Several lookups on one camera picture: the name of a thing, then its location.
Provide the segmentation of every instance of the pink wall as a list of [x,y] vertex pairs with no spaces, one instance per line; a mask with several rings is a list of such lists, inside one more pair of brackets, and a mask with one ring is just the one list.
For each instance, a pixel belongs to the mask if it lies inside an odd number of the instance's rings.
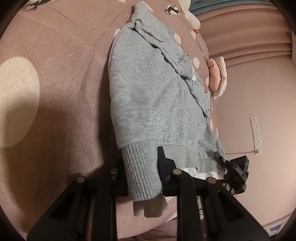
[[238,200],[263,225],[296,206],[296,67],[290,56],[276,56],[227,73],[217,107],[219,139],[226,153],[254,150],[250,117],[257,116],[263,153],[247,155],[247,190]]
[[239,4],[197,15],[210,58],[226,66],[292,54],[291,29],[275,6]]

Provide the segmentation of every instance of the gray sweater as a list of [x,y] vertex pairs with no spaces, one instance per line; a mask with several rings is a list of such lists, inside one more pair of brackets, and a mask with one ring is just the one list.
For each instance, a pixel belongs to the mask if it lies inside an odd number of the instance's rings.
[[210,93],[203,91],[174,31],[144,3],[134,6],[129,23],[114,39],[109,78],[112,122],[134,201],[161,192],[157,146],[178,168],[223,170],[214,152],[224,151],[207,121]]

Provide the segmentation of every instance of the black metal bracket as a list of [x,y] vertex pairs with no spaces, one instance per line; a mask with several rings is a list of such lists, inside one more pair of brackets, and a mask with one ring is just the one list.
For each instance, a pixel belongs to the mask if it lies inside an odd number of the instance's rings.
[[[201,180],[177,169],[158,147],[158,171],[164,196],[177,196],[177,241],[202,241],[199,208],[209,241],[268,241],[263,227],[220,182]],[[123,161],[105,176],[78,177],[30,230],[27,241],[82,241],[92,226],[92,241],[116,241],[116,196],[127,196]],[[91,196],[95,197],[90,213]],[[202,207],[198,206],[201,197]]]

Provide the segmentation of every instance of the white duck plush toy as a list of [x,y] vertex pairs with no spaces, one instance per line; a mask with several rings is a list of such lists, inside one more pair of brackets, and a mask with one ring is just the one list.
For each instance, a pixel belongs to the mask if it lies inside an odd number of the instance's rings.
[[190,22],[194,32],[198,33],[200,28],[200,21],[191,12],[189,12],[189,7],[191,4],[190,0],[178,0],[182,11],[184,12],[185,18]]
[[[198,33],[200,28],[200,21],[191,12],[189,7],[191,4],[190,0],[178,0],[182,11],[184,12],[185,18],[190,22],[194,32]],[[227,72],[226,65],[223,57],[219,57],[216,61],[212,59],[207,60],[207,64],[210,72],[210,84],[209,89],[214,94],[214,98],[223,95],[226,84],[227,84]]]

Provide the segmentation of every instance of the polka dot blanket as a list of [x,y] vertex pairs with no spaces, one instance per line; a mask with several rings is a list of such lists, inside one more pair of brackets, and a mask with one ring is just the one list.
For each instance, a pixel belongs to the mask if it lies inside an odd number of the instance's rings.
[[[0,40],[0,205],[26,238],[28,231],[78,175],[106,171],[120,158],[110,117],[108,58],[135,0],[30,0]],[[208,90],[205,45],[177,0],[145,0],[170,26]],[[211,98],[210,126],[218,135]],[[133,216],[117,203],[118,238],[148,231],[162,217]]]

